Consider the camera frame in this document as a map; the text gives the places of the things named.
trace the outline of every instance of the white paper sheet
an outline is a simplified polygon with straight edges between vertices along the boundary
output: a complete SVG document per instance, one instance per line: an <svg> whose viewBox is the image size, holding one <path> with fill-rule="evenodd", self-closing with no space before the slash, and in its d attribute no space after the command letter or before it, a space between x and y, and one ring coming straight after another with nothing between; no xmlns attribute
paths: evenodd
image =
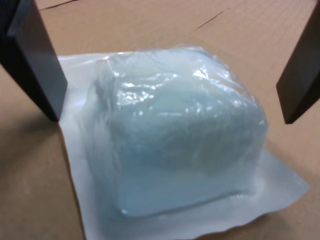
<svg viewBox="0 0 320 240"><path fill-rule="evenodd" d="M295 172L264 150L255 176L254 194L234 195L161 216L142 219L110 217L111 202L105 201L106 189L94 181L76 121L77 112L86 102L88 88L96 76L95 62L109 55L59 57L68 81L59 124L88 240L194 239L244 225L265 213L285 208L309 189Z"/></svg>

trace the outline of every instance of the brown cardboard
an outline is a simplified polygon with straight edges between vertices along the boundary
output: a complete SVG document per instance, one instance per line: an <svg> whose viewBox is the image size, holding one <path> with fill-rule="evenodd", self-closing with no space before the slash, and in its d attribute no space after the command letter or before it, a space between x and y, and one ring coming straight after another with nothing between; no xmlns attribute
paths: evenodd
<svg viewBox="0 0 320 240"><path fill-rule="evenodd" d="M38 0L39 8L60 0ZM320 236L320 102L285 125L276 82L315 0L78 0L41 11L58 55L201 45L264 107L267 147L311 190L292 206L201 240ZM0 239L83 239L62 135L0 69Z"/></svg>
<svg viewBox="0 0 320 240"><path fill-rule="evenodd" d="M39 10L55 8L72 1L74 0L35 0Z"/></svg>

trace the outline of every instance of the sealed pouch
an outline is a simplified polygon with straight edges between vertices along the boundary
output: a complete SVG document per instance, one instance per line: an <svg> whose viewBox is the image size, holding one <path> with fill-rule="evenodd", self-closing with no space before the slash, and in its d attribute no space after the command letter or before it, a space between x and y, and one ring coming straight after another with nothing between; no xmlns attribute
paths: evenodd
<svg viewBox="0 0 320 240"><path fill-rule="evenodd" d="M261 106L202 48L60 61L68 91L59 124L88 239L192 239L307 191L263 150Z"/></svg>

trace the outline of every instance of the plastic bag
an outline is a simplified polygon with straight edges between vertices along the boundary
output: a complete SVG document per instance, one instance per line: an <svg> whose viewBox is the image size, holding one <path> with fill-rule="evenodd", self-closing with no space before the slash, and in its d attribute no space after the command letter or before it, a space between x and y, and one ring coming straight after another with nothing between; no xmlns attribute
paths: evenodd
<svg viewBox="0 0 320 240"><path fill-rule="evenodd" d="M195 51L206 54L198 48ZM260 215L285 208L309 189L309 185L301 177L264 149L257 161L252 161L253 168L256 165L253 179L241 193L222 195L207 202L199 201L199 204L146 217L128 217L123 214L116 201L117 195L111 191L116 190L116 186L108 186L108 169L104 164L111 162L106 161L105 157L94 158L99 156L95 151L100 152L101 156L106 153L108 145L103 137L104 133L100 133L102 129L98 124L88 125L86 129L85 123L99 116L102 118L96 111L97 106L93 104L98 100L97 97L88 94L95 88L93 82L102 79L101 76L105 74L105 66L101 66L101 63L113 56L118 58L130 55L135 53L92 53L59 57L68 81L59 125L86 239L190 240L244 225ZM233 86L238 93L247 96L247 99L251 98L240 84ZM161 202L162 196L158 194L158 197Z"/></svg>
<svg viewBox="0 0 320 240"><path fill-rule="evenodd" d="M184 47L96 67L79 119L93 175L119 212L145 217L254 189L267 123L226 65Z"/></svg>

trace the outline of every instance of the cardboard surface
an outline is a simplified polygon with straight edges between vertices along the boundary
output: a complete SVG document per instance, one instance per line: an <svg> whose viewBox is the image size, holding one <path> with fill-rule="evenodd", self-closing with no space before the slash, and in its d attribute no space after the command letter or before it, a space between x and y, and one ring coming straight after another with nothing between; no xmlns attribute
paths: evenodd
<svg viewBox="0 0 320 240"><path fill-rule="evenodd" d="M315 240L320 236L320 102L293 125L285 125L276 91L315 4L78 0L44 9L41 15L58 55L195 44L220 57L263 105L268 149L307 180L311 190L284 210L200 239ZM58 125L2 68L0 79L0 239L83 239Z"/></svg>

